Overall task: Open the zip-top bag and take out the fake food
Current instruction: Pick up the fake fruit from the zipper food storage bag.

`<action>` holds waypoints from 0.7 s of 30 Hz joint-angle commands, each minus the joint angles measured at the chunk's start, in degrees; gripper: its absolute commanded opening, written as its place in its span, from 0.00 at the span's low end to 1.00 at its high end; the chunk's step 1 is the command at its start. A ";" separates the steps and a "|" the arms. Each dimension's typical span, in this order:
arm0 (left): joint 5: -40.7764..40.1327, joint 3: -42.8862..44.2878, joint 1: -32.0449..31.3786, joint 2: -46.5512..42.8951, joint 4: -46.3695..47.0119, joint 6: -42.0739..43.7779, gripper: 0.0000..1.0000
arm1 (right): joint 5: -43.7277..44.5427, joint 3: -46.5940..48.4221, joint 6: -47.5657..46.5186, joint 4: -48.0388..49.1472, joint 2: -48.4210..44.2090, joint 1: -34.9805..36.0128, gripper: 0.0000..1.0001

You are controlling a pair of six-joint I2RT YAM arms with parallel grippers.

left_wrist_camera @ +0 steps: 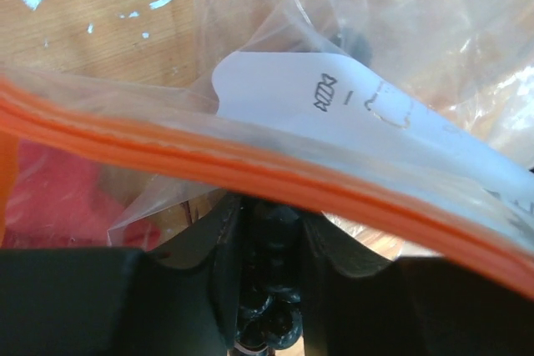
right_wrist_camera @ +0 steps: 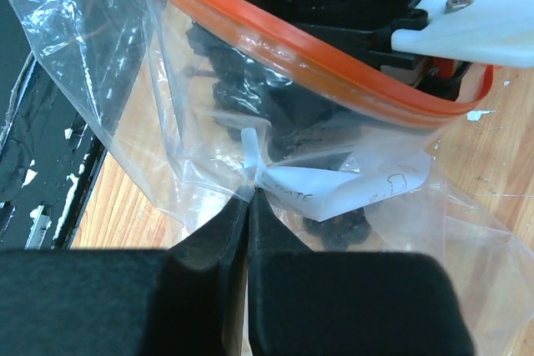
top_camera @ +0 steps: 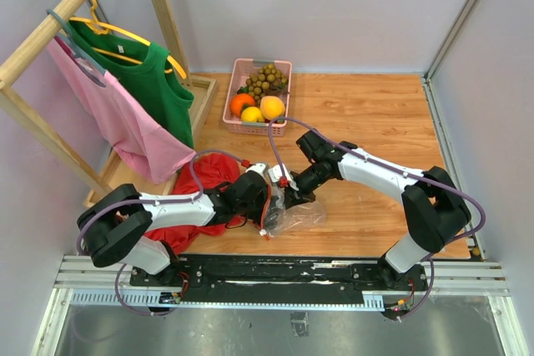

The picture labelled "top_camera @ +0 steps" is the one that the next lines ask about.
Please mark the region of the orange fake orange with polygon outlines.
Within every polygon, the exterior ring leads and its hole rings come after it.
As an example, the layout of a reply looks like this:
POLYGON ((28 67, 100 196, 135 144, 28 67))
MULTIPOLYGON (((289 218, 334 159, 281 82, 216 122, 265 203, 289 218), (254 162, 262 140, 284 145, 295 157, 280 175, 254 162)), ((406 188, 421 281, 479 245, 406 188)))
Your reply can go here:
POLYGON ((242 112, 248 107, 255 106, 255 99, 248 93, 236 94, 229 103, 230 112, 239 118, 242 112))

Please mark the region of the dark blueberry cluster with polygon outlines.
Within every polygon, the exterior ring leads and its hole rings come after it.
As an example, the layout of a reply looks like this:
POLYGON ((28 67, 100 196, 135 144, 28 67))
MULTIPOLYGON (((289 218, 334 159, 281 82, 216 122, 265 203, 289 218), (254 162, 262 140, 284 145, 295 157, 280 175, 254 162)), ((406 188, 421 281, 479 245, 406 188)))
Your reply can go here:
POLYGON ((276 225, 285 213, 283 203, 271 203, 264 218, 265 225, 276 225))

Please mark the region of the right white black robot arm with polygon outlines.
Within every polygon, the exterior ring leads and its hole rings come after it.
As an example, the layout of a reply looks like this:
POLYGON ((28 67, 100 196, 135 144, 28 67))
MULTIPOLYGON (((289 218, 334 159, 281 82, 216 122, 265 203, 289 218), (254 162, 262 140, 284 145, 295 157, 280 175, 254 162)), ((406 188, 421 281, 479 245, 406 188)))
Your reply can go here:
POLYGON ((314 191, 332 179, 373 188, 403 206, 408 232, 378 261, 378 279, 388 289, 399 288, 417 263, 439 253, 471 221, 464 198, 443 168, 402 167, 373 158, 352 143, 332 143, 313 130, 296 145, 310 166, 290 175, 287 209, 313 203, 314 191))

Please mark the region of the small yellow fake fruit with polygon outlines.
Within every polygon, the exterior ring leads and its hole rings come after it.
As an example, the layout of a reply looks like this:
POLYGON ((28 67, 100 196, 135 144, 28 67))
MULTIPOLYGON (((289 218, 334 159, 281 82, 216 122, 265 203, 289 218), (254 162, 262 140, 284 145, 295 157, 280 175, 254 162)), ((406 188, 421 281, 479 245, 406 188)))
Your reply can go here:
POLYGON ((276 96, 263 97, 259 109, 264 119, 270 121, 274 121, 285 115, 285 103, 276 96))

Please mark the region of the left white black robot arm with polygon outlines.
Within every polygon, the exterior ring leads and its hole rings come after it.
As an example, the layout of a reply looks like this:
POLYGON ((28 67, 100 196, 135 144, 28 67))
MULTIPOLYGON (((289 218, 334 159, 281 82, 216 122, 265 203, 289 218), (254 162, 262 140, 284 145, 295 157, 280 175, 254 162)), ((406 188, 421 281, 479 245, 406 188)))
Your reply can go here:
POLYGON ((270 184, 252 168, 222 188, 187 195, 140 193, 122 184, 78 217, 78 251, 96 268, 116 263, 141 268, 167 286, 179 275, 173 249, 145 236, 156 229, 226 226, 234 218, 258 223, 270 199, 270 184))

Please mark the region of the brown longan fruit bunch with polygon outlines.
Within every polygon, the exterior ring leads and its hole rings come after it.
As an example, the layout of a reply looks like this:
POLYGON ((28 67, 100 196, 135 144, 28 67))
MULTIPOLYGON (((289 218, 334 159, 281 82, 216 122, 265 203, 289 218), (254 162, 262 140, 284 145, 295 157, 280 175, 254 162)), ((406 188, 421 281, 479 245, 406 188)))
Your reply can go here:
POLYGON ((255 100, 265 96, 278 96, 289 92, 289 76, 275 63, 268 63, 246 76, 237 93, 248 93, 255 100))

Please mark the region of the yellow fake lemon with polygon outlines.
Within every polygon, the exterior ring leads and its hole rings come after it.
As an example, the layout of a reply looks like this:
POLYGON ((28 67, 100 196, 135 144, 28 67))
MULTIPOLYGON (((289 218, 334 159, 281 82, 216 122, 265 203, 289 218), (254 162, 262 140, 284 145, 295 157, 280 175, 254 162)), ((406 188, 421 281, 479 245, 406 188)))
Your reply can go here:
POLYGON ((240 119, 244 123, 263 123, 264 122, 264 116, 261 110, 256 106, 244 108, 240 115, 240 119))

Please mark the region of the clear zip bag orange seal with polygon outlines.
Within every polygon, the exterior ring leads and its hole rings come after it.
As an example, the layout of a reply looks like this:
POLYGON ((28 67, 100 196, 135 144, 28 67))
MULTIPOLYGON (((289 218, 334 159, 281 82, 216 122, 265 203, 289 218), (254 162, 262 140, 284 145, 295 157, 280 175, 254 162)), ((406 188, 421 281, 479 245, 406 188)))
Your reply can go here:
MULTIPOLYGON (((285 188, 277 188, 273 185, 269 185, 268 188, 272 189, 273 198, 271 203, 283 203, 285 205, 285 188)), ((264 225, 263 227, 258 227, 258 230, 262 237, 269 240, 288 231, 318 228, 326 222, 326 219, 327 212, 325 207, 316 199, 313 203, 302 204, 285 210, 283 217, 279 219, 276 225, 264 225)))

